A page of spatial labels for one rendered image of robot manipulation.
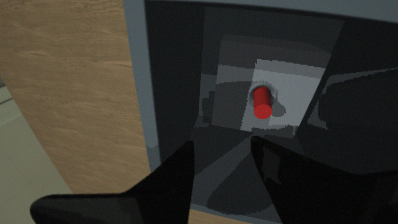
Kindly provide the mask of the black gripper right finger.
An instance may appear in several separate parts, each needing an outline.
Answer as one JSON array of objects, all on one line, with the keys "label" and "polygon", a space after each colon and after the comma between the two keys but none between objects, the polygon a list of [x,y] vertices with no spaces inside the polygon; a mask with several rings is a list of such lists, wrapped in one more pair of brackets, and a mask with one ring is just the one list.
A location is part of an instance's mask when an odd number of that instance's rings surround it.
[{"label": "black gripper right finger", "polygon": [[259,136],[250,150],[282,224],[371,224],[398,202],[398,170],[353,174]]}]

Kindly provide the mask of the red peg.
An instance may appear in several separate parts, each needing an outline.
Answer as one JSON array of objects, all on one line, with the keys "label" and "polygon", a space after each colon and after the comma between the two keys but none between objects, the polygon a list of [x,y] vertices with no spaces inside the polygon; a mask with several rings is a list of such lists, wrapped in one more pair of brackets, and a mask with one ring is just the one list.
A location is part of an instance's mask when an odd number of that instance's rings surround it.
[{"label": "red peg", "polygon": [[253,91],[254,113],[259,119],[267,119],[272,115],[272,107],[268,87],[257,87]]}]

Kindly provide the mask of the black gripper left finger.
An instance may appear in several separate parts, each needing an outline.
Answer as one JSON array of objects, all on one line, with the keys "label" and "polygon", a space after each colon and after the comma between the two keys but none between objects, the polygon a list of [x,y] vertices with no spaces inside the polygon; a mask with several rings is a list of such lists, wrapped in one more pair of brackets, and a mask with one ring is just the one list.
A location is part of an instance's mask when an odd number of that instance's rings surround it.
[{"label": "black gripper left finger", "polygon": [[193,181],[194,145],[186,141],[125,192],[51,194],[30,215],[36,224],[188,224]]}]

